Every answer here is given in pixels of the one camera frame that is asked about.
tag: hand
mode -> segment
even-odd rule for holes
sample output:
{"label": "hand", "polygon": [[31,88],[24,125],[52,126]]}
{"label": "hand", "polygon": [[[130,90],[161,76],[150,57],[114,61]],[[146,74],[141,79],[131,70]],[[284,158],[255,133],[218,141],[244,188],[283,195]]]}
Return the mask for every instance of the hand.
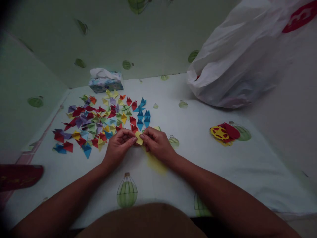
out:
{"label": "hand", "polygon": [[108,142],[108,148],[101,166],[108,172],[115,170],[123,161],[128,150],[137,141],[133,131],[122,128]]}
{"label": "hand", "polygon": [[140,135],[140,138],[143,140],[146,152],[151,151],[163,163],[167,163],[177,155],[169,143],[165,132],[147,127],[143,134]]}

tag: forearm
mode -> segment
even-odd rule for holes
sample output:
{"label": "forearm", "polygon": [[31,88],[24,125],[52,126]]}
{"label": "forearm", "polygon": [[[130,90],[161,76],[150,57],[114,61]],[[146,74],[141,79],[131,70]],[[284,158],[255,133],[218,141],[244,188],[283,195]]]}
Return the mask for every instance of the forearm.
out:
{"label": "forearm", "polygon": [[194,188],[210,211],[234,233],[299,237],[270,209],[228,180],[179,155],[168,161],[167,165]]}
{"label": "forearm", "polygon": [[38,206],[12,233],[17,237],[55,237],[81,214],[108,171],[97,166]]}

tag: red paper cutout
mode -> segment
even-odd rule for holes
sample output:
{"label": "red paper cutout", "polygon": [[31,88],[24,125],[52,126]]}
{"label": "red paper cutout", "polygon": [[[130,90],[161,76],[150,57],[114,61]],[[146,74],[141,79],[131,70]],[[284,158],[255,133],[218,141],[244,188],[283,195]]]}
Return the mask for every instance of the red paper cutout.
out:
{"label": "red paper cutout", "polygon": [[129,97],[128,97],[128,98],[126,99],[126,103],[128,104],[128,106],[130,106],[130,105],[131,105],[131,103],[132,103],[131,98],[129,98]]}
{"label": "red paper cutout", "polygon": [[72,143],[69,143],[69,142],[65,142],[64,144],[63,144],[63,146],[64,146],[64,149],[65,150],[67,150],[67,151],[69,151],[69,152],[73,152],[73,144]]}
{"label": "red paper cutout", "polygon": [[130,123],[136,126],[136,119],[130,116]]}

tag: tissue box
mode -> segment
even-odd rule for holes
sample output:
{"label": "tissue box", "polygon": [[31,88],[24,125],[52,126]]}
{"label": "tissue box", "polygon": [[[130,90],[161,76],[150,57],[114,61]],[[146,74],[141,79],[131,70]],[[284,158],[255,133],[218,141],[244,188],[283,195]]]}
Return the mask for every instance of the tissue box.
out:
{"label": "tissue box", "polygon": [[118,77],[118,80],[115,79],[109,79],[109,78],[97,78],[97,79],[91,79],[89,81],[89,87],[95,92],[95,93],[102,93],[105,92],[107,89],[109,91],[113,90],[121,90],[123,89],[123,78],[121,75],[121,72],[111,72],[112,74],[116,75]]}

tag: green wall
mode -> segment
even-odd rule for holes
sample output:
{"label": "green wall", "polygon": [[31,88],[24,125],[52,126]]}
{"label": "green wall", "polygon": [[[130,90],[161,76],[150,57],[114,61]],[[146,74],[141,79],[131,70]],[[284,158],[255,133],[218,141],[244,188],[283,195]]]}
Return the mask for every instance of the green wall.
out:
{"label": "green wall", "polygon": [[[15,163],[67,86],[14,37],[1,32],[0,46],[0,163]],[[31,107],[27,99],[39,95],[44,97],[43,107]]]}
{"label": "green wall", "polygon": [[[152,0],[137,15],[128,0],[29,0],[16,5],[5,28],[68,87],[80,87],[96,67],[122,71],[125,79],[186,72],[189,54],[238,2]],[[87,25],[87,35],[76,19]],[[75,66],[76,58],[86,68]],[[124,70],[124,60],[134,66]]]}

